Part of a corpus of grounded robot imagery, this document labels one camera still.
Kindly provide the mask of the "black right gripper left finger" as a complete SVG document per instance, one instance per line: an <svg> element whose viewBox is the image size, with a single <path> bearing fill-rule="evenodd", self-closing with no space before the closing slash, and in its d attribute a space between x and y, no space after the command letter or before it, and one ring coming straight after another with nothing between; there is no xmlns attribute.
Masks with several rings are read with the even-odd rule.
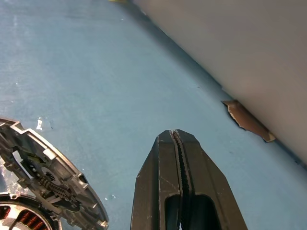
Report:
<svg viewBox="0 0 307 230"><path fill-rule="evenodd" d="M160 133L135 181L132 230L184 230L182 143L185 131Z"/></svg>

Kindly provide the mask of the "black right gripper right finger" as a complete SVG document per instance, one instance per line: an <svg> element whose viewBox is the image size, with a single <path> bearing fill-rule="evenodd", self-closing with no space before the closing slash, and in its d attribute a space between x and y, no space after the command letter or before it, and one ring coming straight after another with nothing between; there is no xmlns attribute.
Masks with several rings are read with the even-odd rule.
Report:
<svg viewBox="0 0 307 230"><path fill-rule="evenodd" d="M197 139L183 130L175 130L174 139L183 192L182 229L247 229L226 177Z"/></svg>

